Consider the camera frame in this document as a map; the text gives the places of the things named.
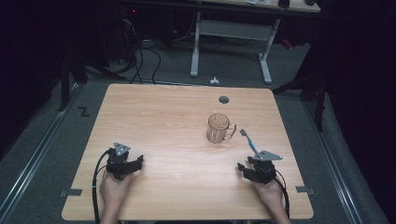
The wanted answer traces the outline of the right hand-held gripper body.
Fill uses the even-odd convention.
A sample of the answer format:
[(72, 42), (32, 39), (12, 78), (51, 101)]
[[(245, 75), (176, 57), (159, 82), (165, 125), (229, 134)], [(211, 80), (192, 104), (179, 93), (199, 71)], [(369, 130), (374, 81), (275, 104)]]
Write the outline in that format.
[(273, 161), (282, 160), (281, 156), (262, 150), (252, 158), (258, 161), (258, 167), (253, 168), (257, 176), (254, 182), (267, 184), (276, 178), (276, 168)]

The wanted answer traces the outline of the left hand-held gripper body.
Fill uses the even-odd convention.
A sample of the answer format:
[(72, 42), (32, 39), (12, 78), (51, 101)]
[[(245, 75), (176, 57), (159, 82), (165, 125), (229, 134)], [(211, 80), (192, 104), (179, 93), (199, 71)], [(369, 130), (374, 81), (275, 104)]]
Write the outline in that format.
[(125, 176), (123, 169), (127, 164), (130, 149), (130, 147), (121, 143), (115, 143), (114, 147), (111, 147), (108, 151), (106, 170), (118, 180), (122, 180)]

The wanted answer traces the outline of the blue toothbrush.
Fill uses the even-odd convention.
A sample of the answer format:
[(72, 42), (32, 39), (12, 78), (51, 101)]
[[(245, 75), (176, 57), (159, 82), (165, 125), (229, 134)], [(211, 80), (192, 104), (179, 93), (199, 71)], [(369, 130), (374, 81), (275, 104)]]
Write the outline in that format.
[(241, 130), (240, 130), (240, 133), (241, 133), (243, 136), (246, 137), (247, 142), (248, 142), (250, 148), (253, 150), (254, 154), (258, 154), (258, 150), (257, 150), (257, 148), (255, 147), (255, 145), (254, 145), (253, 141), (251, 140), (251, 138), (249, 137), (247, 131), (246, 131), (245, 129), (241, 129)]

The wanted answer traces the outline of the clear glass mug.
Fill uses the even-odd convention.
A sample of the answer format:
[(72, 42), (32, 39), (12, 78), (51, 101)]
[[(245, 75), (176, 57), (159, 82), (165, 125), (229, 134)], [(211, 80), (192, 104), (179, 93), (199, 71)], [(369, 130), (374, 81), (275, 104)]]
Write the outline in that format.
[(230, 140), (236, 131), (236, 125), (223, 114), (212, 114), (207, 121), (206, 138), (210, 143), (219, 144)]

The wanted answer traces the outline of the person's right hand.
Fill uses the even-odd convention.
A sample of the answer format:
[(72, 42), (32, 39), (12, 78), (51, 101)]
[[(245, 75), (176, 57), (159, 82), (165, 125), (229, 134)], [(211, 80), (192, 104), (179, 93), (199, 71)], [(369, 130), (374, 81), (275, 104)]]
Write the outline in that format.
[(267, 208), (273, 209), (283, 207), (283, 192), (275, 180), (271, 180), (267, 184), (252, 181), (252, 185), (257, 190), (262, 203)]

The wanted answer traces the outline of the person's left hand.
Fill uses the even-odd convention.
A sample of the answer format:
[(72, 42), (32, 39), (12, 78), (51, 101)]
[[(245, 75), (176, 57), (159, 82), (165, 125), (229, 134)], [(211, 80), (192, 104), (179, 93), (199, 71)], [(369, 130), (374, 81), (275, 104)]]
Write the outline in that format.
[(127, 196), (132, 179), (132, 174), (125, 175), (122, 180), (119, 180), (113, 174), (104, 171), (100, 194), (105, 205), (121, 206)]

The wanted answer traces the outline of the black metal stand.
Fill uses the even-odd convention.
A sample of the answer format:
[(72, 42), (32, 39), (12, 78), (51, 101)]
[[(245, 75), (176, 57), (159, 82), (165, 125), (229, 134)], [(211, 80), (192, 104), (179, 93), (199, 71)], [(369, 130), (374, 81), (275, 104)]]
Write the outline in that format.
[(325, 93), (326, 93), (327, 77), (321, 75), (310, 75), (307, 77), (297, 78), (290, 83), (273, 89), (273, 94), (293, 89), (300, 89), (300, 99), (303, 102), (315, 101), (314, 122), (317, 128), (322, 132), (322, 116), (325, 109)]
[(66, 54), (62, 60), (60, 111), (64, 111), (70, 101), (70, 77), (77, 84), (85, 84), (88, 80), (83, 60), (77, 54)]

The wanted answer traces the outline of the metal floor rail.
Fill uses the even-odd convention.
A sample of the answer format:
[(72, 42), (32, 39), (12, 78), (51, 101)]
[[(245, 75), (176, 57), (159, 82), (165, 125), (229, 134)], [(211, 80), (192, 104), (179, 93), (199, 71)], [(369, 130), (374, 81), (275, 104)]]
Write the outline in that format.
[(328, 172), (331, 176), (338, 198), (346, 213), (346, 217), (349, 221), (349, 224), (362, 224), (361, 215), (356, 207), (356, 204), (352, 199), (351, 192), (346, 184), (346, 181), (343, 178), (338, 165), (336, 164), (335, 158), (332, 154), (332, 151), (325, 138), (323, 131), (319, 129), (316, 123), (313, 106), (307, 102), (302, 102), (302, 105), (319, 140), (321, 151), (322, 154), (324, 155), (324, 159), (328, 167)]
[(61, 85), (54, 95), (30, 119), (8, 154), (0, 161), (0, 224), (6, 224), (21, 196), (50, 149), (54, 135), (80, 94), (83, 84), (74, 83), (70, 99), (61, 104)]

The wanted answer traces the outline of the white metal frame desk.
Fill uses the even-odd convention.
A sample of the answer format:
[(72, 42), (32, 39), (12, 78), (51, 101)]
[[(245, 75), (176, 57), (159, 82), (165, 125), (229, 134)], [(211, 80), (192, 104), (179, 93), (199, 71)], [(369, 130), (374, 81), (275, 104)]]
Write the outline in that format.
[[(236, 7), (237, 9), (258, 9), (268, 12), (302, 13), (303, 15), (320, 12), (320, 7), (316, 0), (191, 0), (198, 7)], [(272, 78), (268, 68), (267, 57), (276, 37), (278, 26), (281, 22), (276, 16), (269, 24), (253, 24), (252, 22), (226, 21), (221, 19), (203, 19), (200, 12), (195, 14), (194, 46), (191, 55), (192, 77), (199, 74), (200, 61), (200, 37), (202, 35), (230, 37), (246, 40), (263, 41), (265, 43), (263, 52), (258, 54), (258, 60), (262, 70), (263, 81), (271, 84)]]

